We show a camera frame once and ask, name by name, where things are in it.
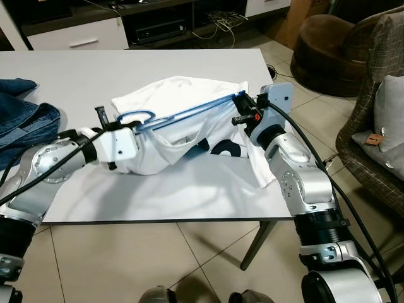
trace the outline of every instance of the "gray cushion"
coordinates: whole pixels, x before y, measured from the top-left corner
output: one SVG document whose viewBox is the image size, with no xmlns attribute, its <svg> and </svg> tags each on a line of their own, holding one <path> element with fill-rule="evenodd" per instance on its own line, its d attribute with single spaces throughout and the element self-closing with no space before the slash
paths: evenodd
<svg viewBox="0 0 404 303">
<path fill-rule="evenodd" d="M 356 133 L 352 135 L 352 139 L 359 144 L 366 155 L 404 181 L 404 143 L 382 153 L 376 145 L 365 143 L 371 133 L 372 131 Z"/>
<path fill-rule="evenodd" d="M 374 99 L 374 129 L 384 135 L 382 152 L 404 143 L 404 76 L 386 76 Z"/>
</svg>

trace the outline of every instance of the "drawer handle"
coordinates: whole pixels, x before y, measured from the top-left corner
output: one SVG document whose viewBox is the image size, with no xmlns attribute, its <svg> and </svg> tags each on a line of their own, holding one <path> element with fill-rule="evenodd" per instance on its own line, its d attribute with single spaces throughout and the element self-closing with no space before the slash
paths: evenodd
<svg viewBox="0 0 404 303">
<path fill-rule="evenodd" d="M 86 41 L 81 41 L 78 43 L 74 43 L 74 44 L 69 44 L 69 47 L 71 49 L 74 49 L 75 47 L 79 47 L 79 46 L 83 46 L 83 45 L 88 45 L 88 44 L 93 44 L 93 43 L 97 43 L 98 39 L 94 38 L 94 39 L 90 39 L 90 40 L 86 40 Z"/>
</svg>

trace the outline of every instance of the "cardboard box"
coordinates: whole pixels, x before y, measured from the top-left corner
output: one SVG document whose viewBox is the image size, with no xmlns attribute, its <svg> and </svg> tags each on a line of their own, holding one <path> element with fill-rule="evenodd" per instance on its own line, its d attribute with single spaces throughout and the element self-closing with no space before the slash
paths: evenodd
<svg viewBox="0 0 404 303">
<path fill-rule="evenodd" d="M 294 49 L 299 28 L 312 15 L 327 13 L 330 0 L 292 0 L 286 17 L 269 17 L 262 23 L 263 33 L 269 38 Z"/>
</svg>

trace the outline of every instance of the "brown pouf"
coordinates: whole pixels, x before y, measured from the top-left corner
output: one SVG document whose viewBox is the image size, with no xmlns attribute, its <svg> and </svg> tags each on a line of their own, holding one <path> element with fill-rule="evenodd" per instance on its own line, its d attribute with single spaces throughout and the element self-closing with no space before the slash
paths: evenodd
<svg viewBox="0 0 404 303">
<path fill-rule="evenodd" d="M 354 25 L 332 15 L 314 15 L 303 22 L 290 70 L 303 86 L 337 97 L 358 95 L 365 73 L 369 39 L 377 21 L 395 8 Z"/>
</svg>

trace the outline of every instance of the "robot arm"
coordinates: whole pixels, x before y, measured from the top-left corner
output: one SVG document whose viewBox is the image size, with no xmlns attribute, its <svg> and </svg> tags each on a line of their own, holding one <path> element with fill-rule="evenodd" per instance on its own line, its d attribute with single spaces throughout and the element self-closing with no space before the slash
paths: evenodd
<svg viewBox="0 0 404 303">
<path fill-rule="evenodd" d="M 328 176 L 317 168 L 310 151 L 283 130 L 284 118 L 269 106 L 271 100 L 290 112 L 292 85 L 267 86 L 262 92 L 256 103 L 246 94 L 236 96 L 234 104 L 242 116 L 233 118 L 232 122 L 246 124 L 245 132 L 252 143 L 265 150 L 287 207 L 295 217 L 301 241 L 299 258 L 309 270 L 302 281 L 305 302 L 381 302 L 350 239 L 348 221 L 336 207 Z M 21 294 L 3 284 L 17 281 L 35 229 L 60 186 L 87 163 L 98 160 L 113 169 L 115 161 L 134 158 L 137 154 L 133 131 L 136 122 L 123 126 L 118 122 L 109 123 L 104 110 L 96 110 L 103 133 L 91 129 L 79 133 L 67 131 L 57 143 L 34 146 L 23 155 L 16 175 L 0 187 L 2 303 L 21 302 Z"/>
<path fill-rule="evenodd" d="M 31 147 L 23 154 L 17 173 L 0 187 L 1 303 L 14 302 L 11 299 L 21 302 L 21 294 L 3 284 L 17 281 L 36 228 L 71 174 L 96 160 L 109 163 L 111 168 L 115 161 L 136 156 L 133 123 L 102 125 L 104 130 L 99 133 L 88 128 L 79 133 L 65 131 L 53 144 Z"/>
<path fill-rule="evenodd" d="M 299 258 L 309 270 L 302 280 L 306 303 L 381 302 L 381 297 L 359 257 L 341 217 L 329 177 L 316 165 L 310 151 L 284 131 L 285 119 L 269 105 L 290 112 L 293 86 L 267 86 L 255 103 L 248 95 L 233 99 L 241 114 L 232 122 L 246 124 L 252 143 L 265 151 L 283 198 L 294 216 L 301 247 Z"/>
</svg>

